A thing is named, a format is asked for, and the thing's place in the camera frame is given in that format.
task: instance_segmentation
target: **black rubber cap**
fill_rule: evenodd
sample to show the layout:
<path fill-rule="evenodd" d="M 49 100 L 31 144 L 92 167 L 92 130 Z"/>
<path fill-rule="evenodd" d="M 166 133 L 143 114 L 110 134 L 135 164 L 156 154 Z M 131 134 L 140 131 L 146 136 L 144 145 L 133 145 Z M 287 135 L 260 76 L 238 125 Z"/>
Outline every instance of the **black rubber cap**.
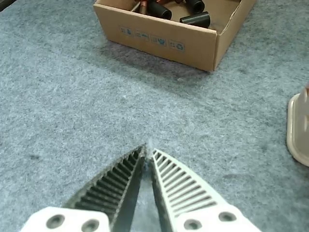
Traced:
<path fill-rule="evenodd" d="M 211 24 L 211 17 L 208 12 L 194 14 L 180 19 L 181 23 L 198 26 L 202 28 L 209 28 Z"/>
<path fill-rule="evenodd" d="M 165 6 L 160 5 L 156 1 L 149 1 L 147 10 L 151 16 L 157 18 L 164 18 L 168 20 L 172 18 L 172 11 L 170 11 Z"/>
<path fill-rule="evenodd" d="M 192 14 L 202 13 L 205 9 L 203 0 L 185 0 Z"/>

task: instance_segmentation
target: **screw hole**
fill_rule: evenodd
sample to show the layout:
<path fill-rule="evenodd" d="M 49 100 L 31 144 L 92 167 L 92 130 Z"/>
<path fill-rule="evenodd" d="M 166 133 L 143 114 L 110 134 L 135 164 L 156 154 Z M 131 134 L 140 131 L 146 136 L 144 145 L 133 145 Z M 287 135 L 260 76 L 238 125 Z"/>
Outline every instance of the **screw hole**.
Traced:
<path fill-rule="evenodd" d="M 200 221 L 197 221 L 197 220 L 194 220 L 194 219 L 189 219 L 189 220 L 185 221 L 183 226 L 187 231 L 196 231 L 196 230 L 202 228 L 202 224 L 200 223 Z"/>
<path fill-rule="evenodd" d="M 234 214 L 229 212 L 223 212 L 219 214 L 220 221 L 235 221 L 237 218 Z"/>
<path fill-rule="evenodd" d="M 55 229 L 61 226 L 63 222 L 64 222 L 64 216 L 59 214 L 52 216 L 50 219 L 48 219 L 46 226 L 49 229 Z"/>
<path fill-rule="evenodd" d="M 91 219 L 83 224 L 82 231 L 83 232 L 94 232 L 97 230 L 98 225 L 99 225 L 98 220 Z"/>

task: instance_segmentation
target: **carpet floor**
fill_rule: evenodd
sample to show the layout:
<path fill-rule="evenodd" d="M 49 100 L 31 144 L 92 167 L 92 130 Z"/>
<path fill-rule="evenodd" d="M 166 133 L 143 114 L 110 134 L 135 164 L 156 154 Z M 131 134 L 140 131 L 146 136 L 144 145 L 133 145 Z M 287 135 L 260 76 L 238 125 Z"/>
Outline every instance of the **carpet floor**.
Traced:
<path fill-rule="evenodd" d="M 147 141 L 261 231 L 307 231 L 309 168 L 285 139 L 309 76 L 309 1 L 259 0 L 212 73 L 107 41 L 92 4 L 18 0 L 0 13 L 0 231 Z M 150 188 L 133 232 L 158 231 Z"/>

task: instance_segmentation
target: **white object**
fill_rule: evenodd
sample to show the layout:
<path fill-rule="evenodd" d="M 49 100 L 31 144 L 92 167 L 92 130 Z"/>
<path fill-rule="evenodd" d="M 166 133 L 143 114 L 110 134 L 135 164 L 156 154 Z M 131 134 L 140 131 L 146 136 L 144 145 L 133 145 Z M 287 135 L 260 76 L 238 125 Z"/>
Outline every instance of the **white object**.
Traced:
<path fill-rule="evenodd" d="M 105 213 L 47 207 L 34 213 L 21 232 L 110 232 Z"/>
<path fill-rule="evenodd" d="M 181 214 L 176 227 L 177 232 L 260 232 L 239 209 L 230 204 Z"/>
<path fill-rule="evenodd" d="M 309 83 L 289 102 L 287 145 L 293 157 L 309 167 Z"/>
<path fill-rule="evenodd" d="M 155 184 L 173 232 L 260 232 L 206 181 L 172 156 L 155 150 Z"/>

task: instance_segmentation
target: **open cardboard box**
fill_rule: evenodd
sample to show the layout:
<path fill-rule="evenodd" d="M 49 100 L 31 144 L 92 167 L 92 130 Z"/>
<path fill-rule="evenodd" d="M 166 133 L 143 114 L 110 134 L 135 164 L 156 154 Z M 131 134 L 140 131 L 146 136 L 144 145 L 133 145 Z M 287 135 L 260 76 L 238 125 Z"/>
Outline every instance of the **open cardboard box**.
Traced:
<path fill-rule="evenodd" d="M 203 0 L 211 16 L 209 29 L 186 25 L 185 3 L 165 6 L 172 19 L 160 19 L 130 10 L 134 0 L 97 0 L 95 12 L 108 40 L 158 57 L 214 71 L 256 0 Z"/>

